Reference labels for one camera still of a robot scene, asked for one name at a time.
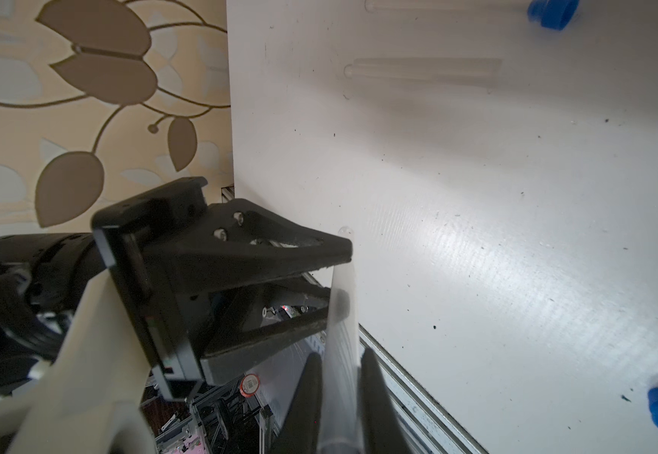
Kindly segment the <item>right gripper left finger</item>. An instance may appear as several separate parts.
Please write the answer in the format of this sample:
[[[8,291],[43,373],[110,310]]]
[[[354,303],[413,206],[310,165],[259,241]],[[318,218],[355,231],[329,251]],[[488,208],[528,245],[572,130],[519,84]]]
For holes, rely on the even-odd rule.
[[[282,429],[270,454],[315,454],[321,419],[323,392],[322,360],[318,353],[306,359]]]

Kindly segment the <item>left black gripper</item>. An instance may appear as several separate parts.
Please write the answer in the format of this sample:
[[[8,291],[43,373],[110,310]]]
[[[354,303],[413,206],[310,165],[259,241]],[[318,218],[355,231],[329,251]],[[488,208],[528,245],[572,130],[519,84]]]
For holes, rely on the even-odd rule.
[[[98,250],[167,401],[188,400],[204,380],[224,385],[323,331],[329,288],[268,282],[346,264],[353,256],[351,240],[248,200],[207,207],[206,183],[180,178],[92,216]],[[213,314],[206,292],[227,289],[236,290],[207,344]],[[310,311],[263,324],[266,309],[283,306]]]

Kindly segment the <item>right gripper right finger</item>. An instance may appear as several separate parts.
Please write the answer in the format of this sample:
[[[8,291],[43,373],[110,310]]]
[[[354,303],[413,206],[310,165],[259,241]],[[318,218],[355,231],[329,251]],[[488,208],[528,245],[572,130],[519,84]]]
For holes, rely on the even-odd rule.
[[[378,357],[370,348],[364,350],[361,358],[359,408],[366,453],[410,454]]]

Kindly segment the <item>clear test tube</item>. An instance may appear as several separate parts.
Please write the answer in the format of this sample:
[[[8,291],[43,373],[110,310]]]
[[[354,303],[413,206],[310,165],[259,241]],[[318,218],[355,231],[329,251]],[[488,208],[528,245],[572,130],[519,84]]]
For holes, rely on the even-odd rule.
[[[530,1],[500,1],[500,0],[370,0],[365,2],[369,12],[402,11],[402,12],[481,12],[481,13],[523,13],[525,14]]]
[[[502,62],[487,58],[356,59],[345,67],[344,74],[353,79],[487,85],[495,81]]]
[[[317,451],[359,453],[357,387],[359,333],[355,265],[333,270],[326,344],[322,361],[322,406]]]

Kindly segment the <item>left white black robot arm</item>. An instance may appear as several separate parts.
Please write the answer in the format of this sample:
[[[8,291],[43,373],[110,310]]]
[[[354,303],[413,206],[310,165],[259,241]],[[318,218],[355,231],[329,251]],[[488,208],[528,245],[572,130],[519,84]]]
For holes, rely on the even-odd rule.
[[[117,202],[88,233],[0,236],[0,396],[58,357],[103,271],[168,401],[325,329],[330,291],[306,274],[349,263],[352,243],[244,199],[207,204],[204,185],[182,178]]]

